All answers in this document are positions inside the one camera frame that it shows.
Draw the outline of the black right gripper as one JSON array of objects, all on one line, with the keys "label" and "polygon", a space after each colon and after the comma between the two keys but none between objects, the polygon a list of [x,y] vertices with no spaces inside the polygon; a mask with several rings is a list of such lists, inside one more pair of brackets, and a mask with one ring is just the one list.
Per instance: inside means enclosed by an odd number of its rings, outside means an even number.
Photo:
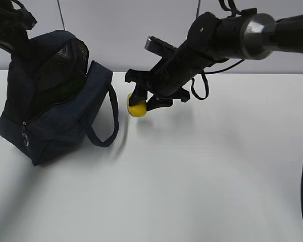
[{"label": "black right gripper", "polygon": [[[160,78],[150,71],[129,69],[125,74],[125,82],[134,82],[135,88],[128,97],[128,105],[146,104],[146,111],[162,107],[171,107],[173,99],[187,102],[190,99],[189,91],[180,86],[171,85],[166,78]],[[146,102],[147,93],[153,96]]]}]

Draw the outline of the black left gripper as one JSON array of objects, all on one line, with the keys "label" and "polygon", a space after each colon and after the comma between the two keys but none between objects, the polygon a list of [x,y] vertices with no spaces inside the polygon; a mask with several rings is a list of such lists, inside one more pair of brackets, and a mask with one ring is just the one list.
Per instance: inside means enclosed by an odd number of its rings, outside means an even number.
[{"label": "black left gripper", "polygon": [[33,47],[28,38],[27,30],[32,30],[37,20],[32,16],[21,19],[0,21],[0,49],[23,58],[30,58]]}]

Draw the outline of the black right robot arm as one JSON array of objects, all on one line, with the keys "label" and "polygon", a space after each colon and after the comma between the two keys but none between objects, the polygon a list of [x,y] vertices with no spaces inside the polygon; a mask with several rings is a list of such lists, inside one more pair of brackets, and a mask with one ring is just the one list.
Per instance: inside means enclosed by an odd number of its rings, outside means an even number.
[{"label": "black right robot arm", "polygon": [[229,59],[263,60],[275,51],[303,54],[303,15],[275,20],[261,13],[219,19],[206,12],[193,22],[179,47],[150,36],[145,49],[161,59],[149,71],[126,73],[126,82],[136,84],[128,97],[129,110],[139,105],[146,111],[169,107],[175,99],[187,102],[196,92],[184,85],[196,75],[205,78],[205,68]]}]

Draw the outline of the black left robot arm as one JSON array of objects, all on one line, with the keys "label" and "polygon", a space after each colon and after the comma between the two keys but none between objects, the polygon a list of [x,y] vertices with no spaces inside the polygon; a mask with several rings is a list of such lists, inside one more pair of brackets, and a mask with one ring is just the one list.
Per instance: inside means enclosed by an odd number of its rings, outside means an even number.
[{"label": "black left robot arm", "polygon": [[0,1],[0,49],[30,58],[33,47],[27,32],[36,24],[35,17],[20,1]]}]

